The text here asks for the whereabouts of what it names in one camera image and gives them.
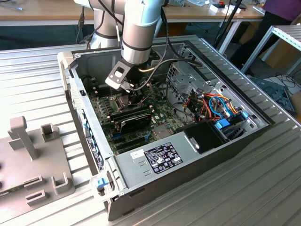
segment blue latch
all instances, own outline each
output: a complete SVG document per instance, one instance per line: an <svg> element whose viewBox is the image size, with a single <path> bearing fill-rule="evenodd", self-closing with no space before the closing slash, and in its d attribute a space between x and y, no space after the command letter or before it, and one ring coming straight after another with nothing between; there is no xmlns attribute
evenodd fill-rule
<svg viewBox="0 0 301 226"><path fill-rule="evenodd" d="M217 123L216 123L216 126L219 129L222 129L229 125L230 125L230 123L226 119L221 119L221 120L217 121Z"/></svg>
<svg viewBox="0 0 301 226"><path fill-rule="evenodd" d="M247 119L249 117L249 114L247 112L243 112L242 115L245 119Z"/></svg>
<svg viewBox="0 0 301 226"><path fill-rule="evenodd" d="M99 189L102 189L104 186L106 186L107 184L109 183L108 179L107 178L99 178L97 179L97 185L96 185L96 188L99 190Z"/></svg>

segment blue wire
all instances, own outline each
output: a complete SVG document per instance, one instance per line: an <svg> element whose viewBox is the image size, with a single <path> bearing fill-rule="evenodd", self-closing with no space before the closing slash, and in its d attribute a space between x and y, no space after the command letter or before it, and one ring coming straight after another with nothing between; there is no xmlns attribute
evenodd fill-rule
<svg viewBox="0 0 301 226"><path fill-rule="evenodd" d="M229 109L227 108L227 106L226 106L226 104L225 104L225 102L220 98L220 97L212 97L212 98L210 98L210 100L209 100L209 107L210 107L210 110L214 113L214 114L217 114L217 115L219 115L220 116L220 118L222 119L222 115L221 114L219 114L219 113L217 113L217 112L215 112L213 109L212 109L212 106L211 106L211 101L212 101L212 99L213 98L216 98L216 99L218 99L218 100L220 100L221 102L222 102L222 104L224 105L224 107L225 107L225 109L226 109L226 111L229 113L229 115L232 115L232 113L231 112L229 112Z"/></svg>

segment wire bundle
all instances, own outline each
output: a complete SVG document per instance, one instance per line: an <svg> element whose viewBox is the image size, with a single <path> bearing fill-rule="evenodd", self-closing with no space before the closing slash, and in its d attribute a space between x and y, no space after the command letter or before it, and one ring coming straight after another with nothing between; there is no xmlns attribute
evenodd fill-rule
<svg viewBox="0 0 301 226"><path fill-rule="evenodd" d="M188 106L189 101L190 98L184 103L184 106ZM222 107L230 116L238 114L238 111L233 107L231 100L222 95L206 93L204 94L204 97L198 99L198 101L203 104L198 121L201 121L202 119L212 119L214 121L222 119L224 116L217 110L220 107Z"/></svg>

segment sticker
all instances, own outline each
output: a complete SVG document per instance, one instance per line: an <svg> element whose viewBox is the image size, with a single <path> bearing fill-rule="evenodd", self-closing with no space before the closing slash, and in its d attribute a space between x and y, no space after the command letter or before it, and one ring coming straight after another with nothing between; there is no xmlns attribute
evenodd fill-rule
<svg viewBox="0 0 301 226"><path fill-rule="evenodd" d="M143 150L143 149L140 149L140 150L138 150L138 151L135 151L135 152L130 153L130 155L132 156L132 159L133 159L133 160L134 160L134 159L137 159L137 158L139 158L139 157L144 156L144 150Z"/></svg>
<svg viewBox="0 0 301 226"><path fill-rule="evenodd" d="M162 173L165 170L168 170L183 162L170 142L150 149L144 152L144 154L152 169L157 174Z"/></svg>

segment aluminum table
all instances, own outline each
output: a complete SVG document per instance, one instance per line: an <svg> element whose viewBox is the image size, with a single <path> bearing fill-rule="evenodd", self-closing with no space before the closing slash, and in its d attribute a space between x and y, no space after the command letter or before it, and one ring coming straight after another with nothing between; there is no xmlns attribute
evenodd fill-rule
<svg viewBox="0 0 301 226"><path fill-rule="evenodd" d="M164 38L155 42L164 42ZM66 104L56 55L83 45L0 52L1 122L24 115L28 128L59 126L76 191L3 225L298 225L301 220L301 125L227 59L190 40L275 122L238 156L114 222L88 186L91 173ZM207 68L201 72L210 77ZM1 137L6 136L1 126Z"/></svg>

